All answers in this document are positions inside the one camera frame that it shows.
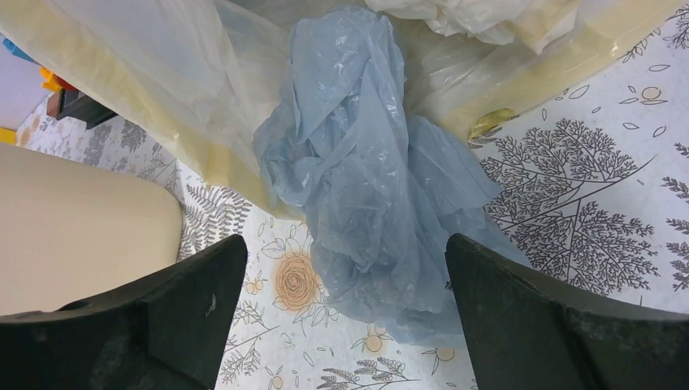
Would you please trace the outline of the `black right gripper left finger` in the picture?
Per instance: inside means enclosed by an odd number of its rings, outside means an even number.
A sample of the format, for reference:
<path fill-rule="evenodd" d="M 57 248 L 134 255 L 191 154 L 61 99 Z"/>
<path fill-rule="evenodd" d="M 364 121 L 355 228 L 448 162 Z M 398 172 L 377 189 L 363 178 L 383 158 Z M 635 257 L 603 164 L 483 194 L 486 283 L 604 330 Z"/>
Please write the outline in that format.
<path fill-rule="evenodd" d="M 212 389 L 247 261 L 233 235 L 59 310 L 2 316 L 2 388 Z"/>

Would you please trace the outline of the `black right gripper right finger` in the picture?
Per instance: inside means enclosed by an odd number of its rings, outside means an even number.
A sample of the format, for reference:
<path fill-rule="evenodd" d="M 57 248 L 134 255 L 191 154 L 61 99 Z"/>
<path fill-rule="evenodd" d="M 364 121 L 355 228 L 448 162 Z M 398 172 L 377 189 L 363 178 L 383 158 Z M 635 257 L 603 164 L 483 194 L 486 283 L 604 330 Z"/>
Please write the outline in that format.
<path fill-rule="evenodd" d="M 446 263 L 480 388 L 687 388 L 686 314 L 576 288 L 462 234 Z"/>

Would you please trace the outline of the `blue plastic trash bag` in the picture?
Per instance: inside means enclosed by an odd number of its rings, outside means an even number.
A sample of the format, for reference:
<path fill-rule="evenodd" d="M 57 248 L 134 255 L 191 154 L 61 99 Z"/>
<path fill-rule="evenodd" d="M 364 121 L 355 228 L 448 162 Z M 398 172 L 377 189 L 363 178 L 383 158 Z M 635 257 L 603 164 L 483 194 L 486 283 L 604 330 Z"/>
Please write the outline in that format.
<path fill-rule="evenodd" d="M 253 148 L 271 198 L 305 216 L 328 305 L 404 345 L 464 346 L 449 237 L 527 264 L 485 212 L 500 186 L 464 143 L 404 111 L 405 61 L 387 17 L 339 7 L 300 20 L 289 48 L 279 105 Z"/>

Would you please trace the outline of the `beige plastic trash bin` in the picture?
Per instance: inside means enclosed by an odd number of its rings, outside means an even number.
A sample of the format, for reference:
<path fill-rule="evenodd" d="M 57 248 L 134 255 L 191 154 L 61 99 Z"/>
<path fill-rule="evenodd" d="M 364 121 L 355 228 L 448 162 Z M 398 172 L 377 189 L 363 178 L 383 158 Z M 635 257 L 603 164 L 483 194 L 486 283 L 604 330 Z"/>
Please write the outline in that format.
<path fill-rule="evenodd" d="M 53 311 L 174 264 L 178 201 L 163 187 L 1 147 L 1 312 Z"/>

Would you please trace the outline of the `black white checkerboard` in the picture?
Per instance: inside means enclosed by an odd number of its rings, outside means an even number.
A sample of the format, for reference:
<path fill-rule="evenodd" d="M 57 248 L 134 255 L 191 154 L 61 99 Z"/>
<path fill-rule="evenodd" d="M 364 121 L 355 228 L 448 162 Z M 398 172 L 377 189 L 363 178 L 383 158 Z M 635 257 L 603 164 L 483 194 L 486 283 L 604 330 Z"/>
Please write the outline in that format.
<path fill-rule="evenodd" d="M 97 127 L 118 116 L 113 110 L 103 106 L 79 90 L 61 89 L 49 97 L 46 114 L 56 120 L 78 119 L 86 123 L 85 128 Z"/>

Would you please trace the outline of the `large translucent yellow bag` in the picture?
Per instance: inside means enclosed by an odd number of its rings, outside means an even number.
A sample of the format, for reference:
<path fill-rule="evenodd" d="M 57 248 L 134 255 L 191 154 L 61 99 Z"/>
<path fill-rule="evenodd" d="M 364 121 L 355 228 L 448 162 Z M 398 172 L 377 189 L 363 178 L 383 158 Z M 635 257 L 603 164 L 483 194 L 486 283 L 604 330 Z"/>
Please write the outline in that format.
<path fill-rule="evenodd" d="M 604 69 L 677 1 L 494 2 L 513 34 L 443 36 L 414 6 L 383 7 L 405 56 L 405 110 L 467 141 Z M 280 218 L 250 142 L 279 101 L 288 35 L 336 1 L 4 1 L 1 32 L 41 65 L 143 127 L 208 184 Z"/>

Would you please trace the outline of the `yellow toy block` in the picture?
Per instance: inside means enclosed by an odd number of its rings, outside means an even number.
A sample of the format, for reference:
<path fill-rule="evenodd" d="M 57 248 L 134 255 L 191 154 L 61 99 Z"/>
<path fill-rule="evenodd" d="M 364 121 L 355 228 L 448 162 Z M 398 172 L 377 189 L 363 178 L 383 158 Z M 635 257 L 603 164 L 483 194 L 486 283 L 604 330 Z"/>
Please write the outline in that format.
<path fill-rule="evenodd" d="M 62 89 L 62 86 L 59 84 L 55 77 L 55 74 L 52 71 L 49 71 L 45 67 L 40 67 L 39 72 L 43 77 L 43 82 L 41 84 L 41 87 L 43 89 L 49 90 L 54 93 L 58 93 Z"/>

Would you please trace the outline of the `white crumpled bag inside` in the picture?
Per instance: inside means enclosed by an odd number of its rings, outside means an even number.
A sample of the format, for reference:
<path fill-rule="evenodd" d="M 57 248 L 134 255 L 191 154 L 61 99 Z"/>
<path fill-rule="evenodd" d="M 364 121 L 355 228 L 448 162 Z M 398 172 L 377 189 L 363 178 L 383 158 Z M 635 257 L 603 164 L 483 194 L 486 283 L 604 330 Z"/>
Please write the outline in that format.
<path fill-rule="evenodd" d="M 520 41 L 536 54 L 574 28 L 576 0 L 371 0 L 373 11 L 422 20 L 445 37 L 464 34 L 492 45 Z"/>

